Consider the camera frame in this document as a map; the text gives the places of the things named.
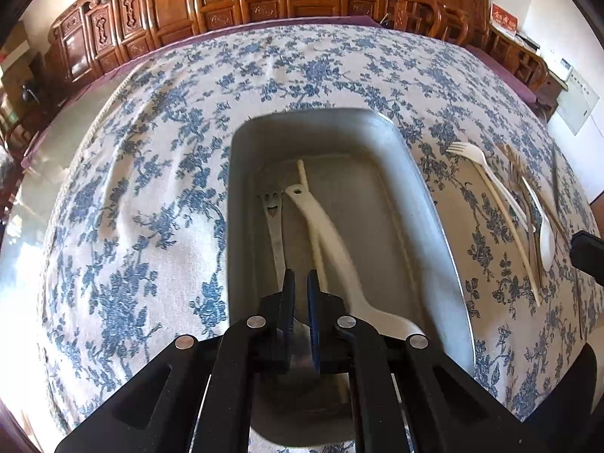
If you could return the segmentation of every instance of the table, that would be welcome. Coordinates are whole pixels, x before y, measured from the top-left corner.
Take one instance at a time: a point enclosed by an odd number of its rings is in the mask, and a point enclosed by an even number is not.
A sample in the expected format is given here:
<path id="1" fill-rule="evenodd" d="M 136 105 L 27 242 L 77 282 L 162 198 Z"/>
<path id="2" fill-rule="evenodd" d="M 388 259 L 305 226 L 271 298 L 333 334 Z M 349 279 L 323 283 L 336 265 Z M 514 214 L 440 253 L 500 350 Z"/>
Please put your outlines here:
<path id="1" fill-rule="evenodd" d="M 551 199 L 552 139 L 462 48 L 385 29 L 300 25 L 152 57 L 88 131 L 49 222 L 40 298 L 49 406 L 65 433 L 176 335 L 207 338 L 227 328 L 235 129 L 277 110 L 351 106 L 390 117 L 424 174 L 464 287 L 476 380 L 519 419 L 548 395 L 595 325 L 602 287 L 580 275 L 575 290 L 558 237 L 537 308 L 488 189 L 446 148 L 475 142 L 507 181 L 495 144 L 509 143 Z M 572 170 L 555 151 L 564 227 L 597 233 Z M 252 433 L 250 451 L 278 450 Z"/>

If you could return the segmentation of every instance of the silver tray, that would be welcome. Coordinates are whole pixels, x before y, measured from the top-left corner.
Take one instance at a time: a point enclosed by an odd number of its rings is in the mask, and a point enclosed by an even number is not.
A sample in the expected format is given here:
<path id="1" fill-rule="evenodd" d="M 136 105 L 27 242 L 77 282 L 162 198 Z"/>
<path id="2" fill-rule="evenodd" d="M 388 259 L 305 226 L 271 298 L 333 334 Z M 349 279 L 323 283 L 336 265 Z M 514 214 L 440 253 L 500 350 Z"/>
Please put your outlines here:
<path id="1" fill-rule="evenodd" d="M 259 196 L 299 183 L 299 158 L 310 192 L 350 252 L 368 302 L 412 320 L 431 345 L 472 374 L 472 328 L 430 192 L 398 129 L 370 110 L 274 113 L 235 132 L 228 184 L 230 321 L 250 316 L 262 296 L 280 290 Z M 308 229 L 285 194 L 282 204 L 286 264 L 296 275 L 296 318 L 308 322 Z M 345 302 L 333 267 L 324 261 L 329 292 Z M 350 407 L 338 400 L 334 377 L 315 383 L 257 380 L 251 424 L 261 436 L 286 446 L 354 438 Z M 294 411 L 294 402 L 304 410 Z"/>

